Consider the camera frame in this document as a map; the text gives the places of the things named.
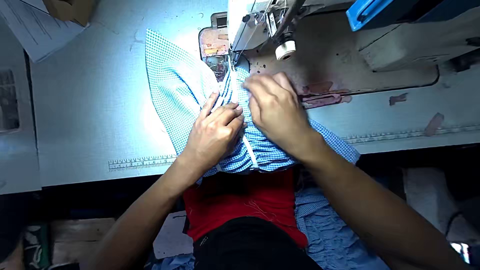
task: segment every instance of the gathered fabric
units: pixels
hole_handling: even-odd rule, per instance
[[[145,52],[152,101],[177,154],[185,148],[193,123],[214,89],[219,89],[220,105],[234,99],[243,107],[243,115],[248,125],[243,139],[238,141],[231,155],[204,176],[218,171],[273,172],[296,163],[253,124],[248,107],[248,91],[241,86],[249,76],[247,70],[237,67],[236,71],[228,72],[225,79],[219,83],[204,62],[150,29],[146,34]],[[310,120],[310,124],[337,153],[350,162],[358,159],[360,155],[353,147],[319,123]]]
[[[214,89],[220,93],[219,105],[235,100],[243,107],[248,126],[242,140],[228,157],[204,176],[219,171],[273,172],[296,163],[253,124],[248,91],[241,86],[249,76],[248,70],[237,67],[235,71],[229,71],[222,82],[217,82],[213,71],[204,62],[150,29],[146,33],[145,54],[153,105],[177,154],[185,148],[193,123]],[[336,153],[349,162],[357,162],[360,154],[352,146],[319,123],[309,121]],[[297,227],[308,238],[308,255],[322,268],[361,269],[370,266],[371,269],[388,269],[381,264],[381,259],[368,252],[358,236],[339,218],[320,189],[304,190],[295,196]]]

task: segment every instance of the person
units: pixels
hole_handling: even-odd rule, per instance
[[[251,95],[249,108],[253,123],[269,140],[310,171],[339,216],[391,269],[468,269],[445,237],[428,221],[325,143],[322,136],[310,127],[284,73],[252,75],[244,82],[244,87]],[[128,269],[151,247],[182,193],[208,185],[204,183],[189,189],[228,155],[245,125],[243,109],[237,103],[218,107],[211,113],[218,95],[214,91],[203,106],[184,151],[105,236],[88,264],[89,269]],[[275,178],[276,174],[261,175]],[[262,183],[262,179],[257,178],[254,182]],[[222,182],[238,183],[229,179]],[[275,186],[270,187],[273,194],[283,192]],[[289,192],[291,200],[293,190]],[[191,195],[184,198],[188,216],[188,209],[192,212],[191,207],[195,206],[192,203],[197,198]],[[261,207],[251,207],[256,213],[267,213]],[[215,228],[210,228],[212,230],[207,233],[208,237],[194,242],[195,269],[321,269],[299,247],[301,237],[292,233],[291,228],[282,227],[293,218],[293,206],[290,208],[292,217],[285,217],[283,223],[246,216],[215,224]],[[230,211],[216,213],[217,216],[223,214],[229,216]],[[203,227],[213,224],[198,216],[194,220],[206,224]],[[191,224],[191,227],[193,225],[202,227],[202,224]]]

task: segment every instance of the hand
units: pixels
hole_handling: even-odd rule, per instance
[[[243,87],[252,94],[249,107],[253,123],[284,151],[302,160],[312,147],[324,144],[322,136],[310,127],[284,73],[252,75]]]
[[[240,130],[246,125],[243,108],[238,103],[229,103],[210,113],[217,98],[218,91],[208,98],[179,156],[200,170],[201,175],[229,153],[241,134]]]

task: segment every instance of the left hand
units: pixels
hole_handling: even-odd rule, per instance
[[[243,108],[238,103],[229,103],[210,113],[218,91],[212,93],[200,115],[193,123],[187,145],[179,158],[188,160],[203,175],[225,157],[236,144],[240,130],[244,127]]]

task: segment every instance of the measuring tape ruler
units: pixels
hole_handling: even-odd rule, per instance
[[[150,156],[134,159],[110,160],[108,162],[108,170],[110,172],[143,169],[152,167],[170,166],[177,158],[177,154]]]
[[[480,130],[480,125],[441,128],[435,132],[435,135],[479,131],[479,130]],[[347,136],[347,137],[343,137],[342,139],[349,144],[357,144],[357,143],[365,143],[365,142],[394,140],[394,139],[413,138],[413,137],[422,137],[422,136],[425,136],[425,130],[412,130],[412,131],[397,132],[397,133],[393,133],[393,132],[392,133],[374,133],[369,135]]]

